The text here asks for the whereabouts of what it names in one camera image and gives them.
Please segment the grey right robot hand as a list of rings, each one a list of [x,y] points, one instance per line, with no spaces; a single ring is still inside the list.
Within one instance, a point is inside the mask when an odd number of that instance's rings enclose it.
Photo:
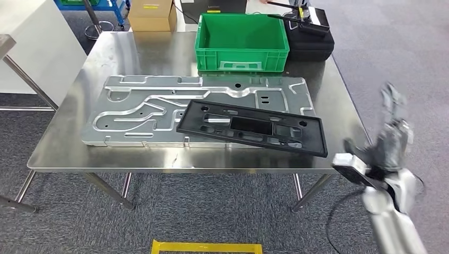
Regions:
[[[404,159],[412,130],[407,122],[406,98],[387,82],[381,89],[384,121],[375,143],[359,148],[352,139],[343,141],[346,153],[357,156],[372,168],[395,172],[404,167]]]

